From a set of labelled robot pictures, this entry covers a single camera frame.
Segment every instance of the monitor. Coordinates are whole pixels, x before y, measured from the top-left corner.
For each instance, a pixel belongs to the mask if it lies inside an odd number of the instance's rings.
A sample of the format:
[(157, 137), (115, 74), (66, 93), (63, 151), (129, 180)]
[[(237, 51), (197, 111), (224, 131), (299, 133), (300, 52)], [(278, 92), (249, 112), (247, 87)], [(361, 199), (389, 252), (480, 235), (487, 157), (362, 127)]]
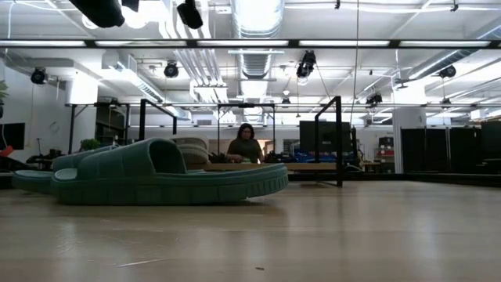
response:
[[(353, 151), (351, 144), (350, 123), (342, 122), (343, 135), (343, 152)], [(336, 122), (335, 121), (320, 121), (319, 122), (319, 152), (336, 152)], [(315, 122), (300, 121), (299, 122), (299, 146), (301, 151), (315, 151)]]
[(24, 125), (24, 123), (0, 125), (0, 150), (6, 148), (3, 137), (5, 137), (7, 146), (12, 146), (14, 150), (24, 150)]

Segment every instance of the woman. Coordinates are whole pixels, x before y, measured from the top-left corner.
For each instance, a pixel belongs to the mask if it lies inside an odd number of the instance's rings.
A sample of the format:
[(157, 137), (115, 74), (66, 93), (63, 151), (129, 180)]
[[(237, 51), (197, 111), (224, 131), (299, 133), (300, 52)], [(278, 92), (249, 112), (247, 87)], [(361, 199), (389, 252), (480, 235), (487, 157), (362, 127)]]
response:
[(258, 160), (263, 162), (263, 152), (256, 139), (254, 139), (254, 129), (252, 125), (242, 124), (234, 139), (230, 144), (227, 156), (234, 162), (242, 162), (244, 158), (248, 158), (252, 163), (258, 163)]

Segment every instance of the spotlight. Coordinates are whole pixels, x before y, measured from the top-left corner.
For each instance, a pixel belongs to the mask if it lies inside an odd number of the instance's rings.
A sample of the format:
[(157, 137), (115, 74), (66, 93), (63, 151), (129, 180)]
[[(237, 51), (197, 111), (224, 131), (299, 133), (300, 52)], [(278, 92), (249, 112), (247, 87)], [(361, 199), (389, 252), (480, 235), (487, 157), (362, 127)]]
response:
[(179, 74), (179, 69), (176, 66), (175, 61), (168, 61), (167, 66), (165, 67), (164, 74), (168, 78), (177, 78)]
[(376, 92), (374, 95), (368, 96), (366, 104), (369, 105), (368, 108), (376, 107), (377, 104), (383, 102), (383, 97), (380, 93)]
[(198, 29), (204, 25), (200, 13), (196, 10), (195, 0), (185, 0), (178, 6), (178, 14), (182, 23), (191, 29)]
[[(449, 98), (444, 98), (440, 103), (442, 104), (450, 104), (451, 103), (451, 99)], [(447, 107), (447, 106), (443, 106), (442, 109), (448, 109), (450, 107)]]
[(456, 75), (456, 68), (454, 66), (446, 67), (438, 72), (438, 76), (441, 78), (453, 78)]
[(125, 22), (117, 0), (70, 0), (70, 2), (98, 27), (121, 27)]
[(303, 59), (297, 67), (296, 75), (298, 84), (306, 85), (308, 83), (308, 76), (313, 72), (313, 66), (316, 64), (316, 57), (313, 51), (306, 51)]
[(44, 67), (36, 67), (33, 74), (31, 74), (31, 82), (36, 85), (44, 85), (47, 83), (47, 74)]
[(308, 78), (297, 78), (297, 83), (301, 86), (305, 86), (308, 84)]

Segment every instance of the slide sandal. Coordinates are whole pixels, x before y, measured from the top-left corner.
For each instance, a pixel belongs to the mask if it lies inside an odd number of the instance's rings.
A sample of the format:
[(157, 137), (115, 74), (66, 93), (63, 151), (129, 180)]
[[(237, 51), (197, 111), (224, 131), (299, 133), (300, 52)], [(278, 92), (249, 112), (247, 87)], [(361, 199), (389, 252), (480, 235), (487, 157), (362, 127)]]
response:
[(153, 138), (86, 157), (78, 168), (52, 178), (62, 204), (215, 204), (265, 196), (288, 184), (287, 168), (274, 164), (238, 172), (188, 173), (171, 140)]
[[(81, 160), (87, 156), (112, 150), (114, 148), (116, 148), (116, 146), (105, 146), (96, 150), (58, 157), (52, 163), (52, 169), (54, 172), (57, 172), (64, 168), (76, 168)], [(49, 195), (51, 193), (50, 181), (53, 175), (53, 172), (19, 170), (14, 172), (12, 185), (14, 188), (20, 190)]]

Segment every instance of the potted plant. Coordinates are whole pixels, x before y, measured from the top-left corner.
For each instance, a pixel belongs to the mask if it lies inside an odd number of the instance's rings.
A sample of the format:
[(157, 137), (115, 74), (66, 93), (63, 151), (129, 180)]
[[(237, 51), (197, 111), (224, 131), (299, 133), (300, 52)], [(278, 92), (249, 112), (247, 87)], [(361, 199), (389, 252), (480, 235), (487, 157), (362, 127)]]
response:
[(80, 151), (95, 150), (101, 143), (97, 139), (83, 139), (80, 141)]

